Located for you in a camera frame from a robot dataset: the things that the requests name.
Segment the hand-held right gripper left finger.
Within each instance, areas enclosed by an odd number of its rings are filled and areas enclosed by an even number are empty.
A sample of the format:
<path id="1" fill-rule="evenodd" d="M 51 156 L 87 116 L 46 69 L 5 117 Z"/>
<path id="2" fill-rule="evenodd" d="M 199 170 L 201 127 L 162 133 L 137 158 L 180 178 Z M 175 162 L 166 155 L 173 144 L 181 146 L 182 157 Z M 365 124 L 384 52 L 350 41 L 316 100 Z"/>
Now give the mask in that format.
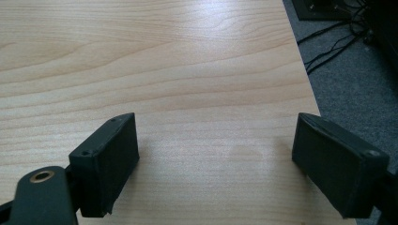
<path id="1" fill-rule="evenodd" d="M 83 217 L 103 218 L 112 213 L 139 158 L 133 112 L 109 119 L 69 154 Z"/>

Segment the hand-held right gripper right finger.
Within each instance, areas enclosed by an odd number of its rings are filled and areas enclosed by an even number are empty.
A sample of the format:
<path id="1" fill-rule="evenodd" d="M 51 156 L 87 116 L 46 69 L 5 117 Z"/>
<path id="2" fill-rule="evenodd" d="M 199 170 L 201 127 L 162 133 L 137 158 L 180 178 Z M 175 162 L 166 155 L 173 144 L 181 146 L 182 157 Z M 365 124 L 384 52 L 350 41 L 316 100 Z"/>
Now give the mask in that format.
<path id="1" fill-rule="evenodd" d="M 298 115 L 292 160 L 344 218 L 367 218 L 377 181 L 389 156 L 343 127 L 320 116 Z"/>

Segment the dark flat base plate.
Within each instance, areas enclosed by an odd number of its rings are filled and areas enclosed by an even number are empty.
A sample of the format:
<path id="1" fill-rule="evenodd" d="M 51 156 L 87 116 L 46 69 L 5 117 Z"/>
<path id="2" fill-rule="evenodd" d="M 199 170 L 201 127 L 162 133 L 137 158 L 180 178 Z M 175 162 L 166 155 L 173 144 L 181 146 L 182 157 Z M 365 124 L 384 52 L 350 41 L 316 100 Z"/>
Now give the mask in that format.
<path id="1" fill-rule="evenodd" d="M 344 0 L 291 0 L 300 21 L 348 21 L 352 12 Z"/>

